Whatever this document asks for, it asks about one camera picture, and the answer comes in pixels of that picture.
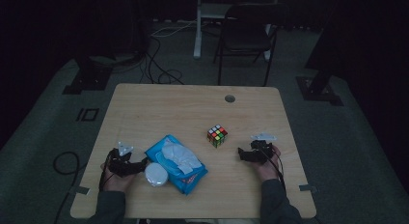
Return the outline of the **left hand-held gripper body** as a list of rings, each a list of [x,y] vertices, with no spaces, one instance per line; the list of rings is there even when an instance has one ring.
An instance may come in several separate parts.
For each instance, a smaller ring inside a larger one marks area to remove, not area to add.
[[[117,147],[109,152],[109,170],[120,177],[129,176],[128,169],[130,167],[138,167],[135,163],[130,162],[133,150],[132,146],[119,142]]]

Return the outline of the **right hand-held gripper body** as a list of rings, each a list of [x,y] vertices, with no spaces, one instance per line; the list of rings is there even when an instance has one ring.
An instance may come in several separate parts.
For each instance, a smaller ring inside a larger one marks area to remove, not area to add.
[[[259,159],[259,163],[265,163],[274,155],[272,142],[277,139],[276,136],[262,132],[258,135],[251,136],[251,149],[257,151],[255,155]]]

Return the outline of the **blue wet wipes pack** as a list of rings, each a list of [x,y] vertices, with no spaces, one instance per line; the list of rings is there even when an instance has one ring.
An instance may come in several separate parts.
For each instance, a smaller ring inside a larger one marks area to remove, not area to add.
[[[188,195],[196,187],[200,179],[207,174],[207,169],[202,163],[200,168],[194,169],[191,173],[183,174],[173,161],[166,159],[162,154],[162,148],[169,143],[176,143],[184,146],[175,136],[169,134],[147,149],[145,154],[151,162],[160,164],[167,171],[169,181],[180,193]]]

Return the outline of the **multicoloured puzzle cube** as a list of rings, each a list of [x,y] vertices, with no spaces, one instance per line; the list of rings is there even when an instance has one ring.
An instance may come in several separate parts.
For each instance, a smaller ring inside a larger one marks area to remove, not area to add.
[[[227,135],[228,132],[221,125],[216,125],[207,131],[206,138],[213,147],[218,148],[225,142]]]

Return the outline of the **white wet wipe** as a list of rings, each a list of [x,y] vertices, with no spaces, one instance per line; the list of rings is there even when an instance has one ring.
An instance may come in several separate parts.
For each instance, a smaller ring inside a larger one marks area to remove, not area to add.
[[[195,154],[180,144],[167,144],[162,148],[162,154],[166,159],[173,161],[183,174],[191,173],[202,166]]]

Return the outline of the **person's left hand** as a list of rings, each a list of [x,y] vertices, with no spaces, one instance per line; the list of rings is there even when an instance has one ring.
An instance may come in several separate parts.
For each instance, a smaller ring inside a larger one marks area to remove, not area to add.
[[[102,163],[100,168],[102,170],[99,182],[100,191],[119,191],[125,193],[135,179],[135,175],[120,177],[112,173],[105,163]]]

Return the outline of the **person's right hand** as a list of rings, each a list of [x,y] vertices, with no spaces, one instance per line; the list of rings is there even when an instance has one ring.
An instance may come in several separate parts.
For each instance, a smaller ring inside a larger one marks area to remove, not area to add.
[[[274,155],[270,160],[263,164],[253,162],[252,167],[254,168],[256,174],[262,182],[269,180],[277,180],[279,178],[278,173],[278,157],[281,155],[280,150],[273,146]]]

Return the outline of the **black stand base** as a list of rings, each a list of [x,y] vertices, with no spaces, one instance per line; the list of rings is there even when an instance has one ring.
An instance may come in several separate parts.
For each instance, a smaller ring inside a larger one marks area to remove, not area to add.
[[[297,76],[296,80],[304,100],[328,101],[335,106],[343,106],[341,98],[330,86],[330,78],[341,67],[340,52],[336,44],[336,28],[333,15],[340,0],[336,0],[306,64],[307,69],[317,70],[315,77]]]
[[[64,95],[80,95],[83,91],[104,91],[113,71],[110,67],[96,65],[89,56],[74,58],[79,70],[70,85],[63,90]]]

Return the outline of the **black folding chair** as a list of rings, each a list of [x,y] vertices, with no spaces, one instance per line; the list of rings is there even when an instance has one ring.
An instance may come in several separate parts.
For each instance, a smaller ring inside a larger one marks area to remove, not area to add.
[[[223,58],[227,56],[255,56],[254,62],[269,51],[263,86],[271,71],[277,33],[286,25],[289,7],[278,3],[246,3],[232,5],[226,11],[213,62],[219,60],[218,84],[221,84]]]

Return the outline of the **white desk frame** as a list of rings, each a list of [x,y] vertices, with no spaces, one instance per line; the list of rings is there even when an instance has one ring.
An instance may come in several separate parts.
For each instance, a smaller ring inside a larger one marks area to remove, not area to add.
[[[193,58],[199,60],[202,57],[203,44],[203,20],[224,21],[226,13],[231,7],[241,5],[277,5],[279,0],[216,0],[215,2],[206,2],[197,0],[196,6],[196,36],[193,49]]]

